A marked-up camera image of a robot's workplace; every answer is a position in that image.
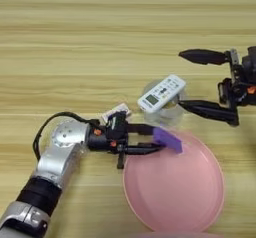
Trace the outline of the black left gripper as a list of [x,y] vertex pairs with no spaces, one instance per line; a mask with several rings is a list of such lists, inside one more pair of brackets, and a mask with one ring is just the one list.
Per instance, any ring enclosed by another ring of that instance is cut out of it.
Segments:
[[124,168],[126,155],[147,155],[164,148],[155,143],[139,143],[128,146],[128,132],[139,135],[152,135],[154,126],[148,124],[129,124],[125,128],[103,126],[101,129],[92,128],[89,132],[87,147],[94,151],[107,151],[118,156],[117,168]]

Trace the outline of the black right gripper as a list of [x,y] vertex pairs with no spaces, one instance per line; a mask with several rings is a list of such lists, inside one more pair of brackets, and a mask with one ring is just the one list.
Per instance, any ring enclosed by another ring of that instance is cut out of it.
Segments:
[[[230,65],[230,78],[218,84],[219,99],[229,106],[256,106],[256,47],[249,47],[248,54],[239,62],[235,49],[225,53],[207,49],[188,49],[179,56],[197,64]],[[204,100],[181,100],[179,105],[198,116],[215,121],[226,122],[231,126],[239,125],[236,110],[221,107],[219,104]]]

